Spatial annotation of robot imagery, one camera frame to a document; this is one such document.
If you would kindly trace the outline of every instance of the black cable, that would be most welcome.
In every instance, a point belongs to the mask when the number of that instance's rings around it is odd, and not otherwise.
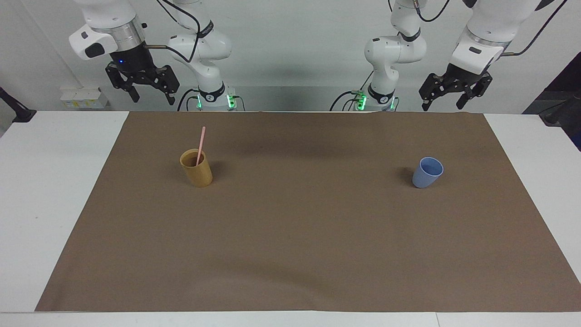
[[[347,107],[347,104],[348,103],[351,102],[351,105],[353,105],[353,103],[356,102],[356,101],[357,100],[354,100],[354,99],[349,99],[349,100],[345,101],[345,104],[343,105],[343,109],[341,109],[341,111],[345,111],[345,107]]]
[[[422,16],[422,12],[419,9],[419,7],[415,8],[415,11],[418,12],[418,16],[421,20],[425,21],[426,23],[431,23],[434,20],[440,18],[440,16],[442,15],[442,13],[444,12],[444,10],[446,10],[446,7],[448,7],[448,3],[450,3],[450,0],[446,0],[446,3],[444,4],[444,7],[442,7],[442,9],[440,10],[440,12],[436,15],[436,17],[432,18],[432,19],[426,19]]]
[[[340,96],[338,96],[338,97],[337,97],[337,99],[335,99],[335,101],[334,101],[334,102],[333,102],[333,104],[331,105],[331,108],[329,109],[329,111],[333,111],[333,107],[335,107],[335,105],[337,104],[337,102],[339,102],[339,100],[340,100],[342,97],[344,97],[345,95],[348,95],[348,94],[353,94],[353,92],[352,92],[352,91],[347,91],[347,92],[343,92],[343,93],[341,93],[341,95],[340,95]]]
[[[246,105],[244,105],[244,99],[240,95],[235,95],[232,97],[233,99],[240,99],[242,101],[242,109],[246,111]]]
[[[197,95],[195,95],[195,96],[193,96],[193,97],[189,97],[189,98],[188,98],[188,99],[185,101],[185,110],[186,110],[186,111],[189,111],[189,101],[190,101],[191,99],[197,99],[197,98],[198,98],[198,96],[197,96]]]
[[[173,15],[170,13],[170,11],[169,11],[169,10],[167,10],[167,8],[166,8],[164,5],[162,5],[162,3],[161,3],[159,0],[155,0],[155,1],[157,1],[157,2],[159,3],[159,5],[160,5],[160,6],[162,6],[163,10],[165,10],[165,11],[166,11],[166,13],[167,13],[168,15],[170,15],[171,19],[173,19],[173,20],[174,20],[174,22],[176,22],[176,23],[178,22],[178,20],[177,20],[177,19],[175,19],[175,17],[174,17],[174,16],[173,16]]]
[[[186,96],[187,96],[187,95],[188,95],[190,92],[199,92],[199,91],[200,91],[200,90],[197,90],[197,89],[195,89],[195,88],[190,88],[188,91],[186,91],[186,92],[184,93],[184,95],[182,95],[182,98],[180,99],[180,104],[178,104],[178,110],[177,110],[177,111],[180,111],[180,109],[181,109],[181,105],[184,103],[184,99],[185,99],[185,97],[186,97]]]
[[[192,48],[192,53],[189,56],[189,59],[186,59],[185,56],[183,56],[181,53],[179,53],[179,51],[172,49],[168,46],[165,46],[164,49],[170,50],[171,52],[179,55],[183,60],[185,60],[187,63],[192,62],[193,59],[193,55],[196,53],[196,49],[198,48],[198,41],[200,40],[200,33],[202,32],[202,27],[200,26],[200,21],[194,17],[192,14],[190,14],[189,12],[181,9],[180,7],[176,6],[175,4],[173,4],[172,2],[170,2],[169,0],[162,0],[163,2],[165,2],[166,4],[168,4],[169,6],[171,6],[172,8],[174,8],[175,10],[183,13],[184,15],[190,17],[191,19],[193,19],[196,22],[196,25],[198,27],[198,31],[196,32],[196,40],[193,43],[193,48]],[[171,14],[167,11],[167,9],[158,1],[158,3],[162,6],[162,8],[171,16]]]
[[[563,0],[563,2],[561,2],[561,4],[559,5],[559,7],[557,7],[555,9],[555,11],[553,12],[553,14],[547,19],[547,21],[545,22],[545,24],[543,25],[543,27],[541,27],[541,29],[539,30],[539,32],[537,33],[537,35],[535,35],[535,37],[533,38],[533,40],[529,43],[529,45],[526,46],[526,48],[523,51],[521,51],[521,52],[505,52],[505,53],[501,54],[500,56],[501,57],[515,57],[515,56],[520,56],[520,55],[524,54],[528,49],[530,49],[533,46],[533,44],[539,38],[539,36],[541,35],[541,33],[544,31],[544,29],[548,26],[548,24],[557,15],[557,13],[559,12],[559,10],[561,10],[561,8],[563,8],[563,6],[567,3],[567,1],[569,1],[569,0]]]
[[[182,58],[186,62],[188,61],[188,58],[186,58],[183,54],[181,54],[179,51],[177,51],[176,49],[174,49],[172,47],[168,47],[167,45],[163,45],[163,44],[147,44],[147,45],[145,45],[145,48],[147,48],[147,49],[153,49],[153,50],[169,50],[169,51],[175,53],[176,55],[180,56],[180,58]]]
[[[555,107],[558,107],[558,106],[560,106],[560,105],[564,104],[565,102],[567,102],[567,101],[563,101],[563,102],[561,102],[561,103],[559,103],[559,104],[552,105],[552,106],[550,106],[550,107],[548,107],[548,108],[546,108],[546,109],[543,109],[543,110],[542,110],[541,112],[539,112],[537,115],[540,115],[541,113],[543,113],[543,112],[545,112],[545,111],[547,111],[547,110],[551,110],[551,109],[553,109],[553,108],[555,108]]]
[[[369,76],[367,76],[367,79],[365,80],[365,82],[363,82],[363,85],[361,85],[361,87],[359,88],[359,91],[363,90],[363,88],[365,87],[365,84],[367,84],[367,82],[371,78],[371,75],[373,75],[373,70],[371,71],[371,73],[369,73]],[[354,104],[354,102],[351,102],[351,105],[349,106],[349,110],[347,110],[347,111],[351,111],[353,104]]]

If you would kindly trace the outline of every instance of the brown table mat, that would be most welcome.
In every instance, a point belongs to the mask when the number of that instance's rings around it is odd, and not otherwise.
[[[131,112],[37,311],[247,310],[581,311],[581,285],[483,115]]]

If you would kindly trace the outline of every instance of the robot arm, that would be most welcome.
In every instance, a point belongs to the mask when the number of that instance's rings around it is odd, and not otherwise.
[[[196,17],[199,22],[200,31],[198,23],[179,10],[177,20],[190,33],[171,37],[168,42],[169,47],[181,54],[188,54],[196,42],[196,35],[199,38],[197,50],[191,61],[173,53],[174,59],[190,68],[196,76],[200,91],[198,107],[212,110],[233,109],[234,89],[224,83],[219,68],[211,62],[228,58],[232,53],[232,42],[214,27],[202,0],[173,0],[173,2],[178,8]]]
[[[430,74],[419,93],[427,111],[435,99],[462,93],[458,109],[474,97],[484,95],[492,82],[488,68],[510,45],[521,24],[536,10],[552,1],[464,0],[472,18],[462,32],[444,75]]]
[[[69,37],[81,59],[89,60],[109,54],[113,61],[106,72],[113,87],[129,93],[137,102],[139,94],[133,84],[150,85],[165,93],[173,104],[180,83],[169,65],[158,68],[145,44],[144,24],[139,22],[128,0],[75,0],[81,7],[85,26]]]
[[[396,36],[383,36],[370,40],[365,46],[365,58],[373,65],[373,79],[365,90],[367,107],[386,110],[393,101],[399,72],[394,63],[412,63],[426,54],[426,41],[421,36],[421,20],[414,6],[415,0],[396,0],[391,17]],[[420,0],[423,8],[427,0]]]

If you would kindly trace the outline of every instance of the table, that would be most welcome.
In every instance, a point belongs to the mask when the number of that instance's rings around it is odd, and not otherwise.
[[[579,326],[581,312],[33,313],[127,112],[39,112],[0,138],[0,326]],[[581,280],[581,153],[537,116],[486,115]]]

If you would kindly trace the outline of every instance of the plastic cup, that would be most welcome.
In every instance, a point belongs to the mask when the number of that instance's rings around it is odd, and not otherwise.
[[[198,159],[198,149],[191,149],[185,151],[180,157],[180,164],[184,168],[185,174],[189,181],[195,187],[206,187],[212,183],[212,171],[210,164],[206,158],[206,154],[202,151],[200,157],[200,164],[196,165]]]
[[[419,189],[425,189],[433,184],[444,173],[444,166],[436,158],[425,157],[419,161],[412,182]]]

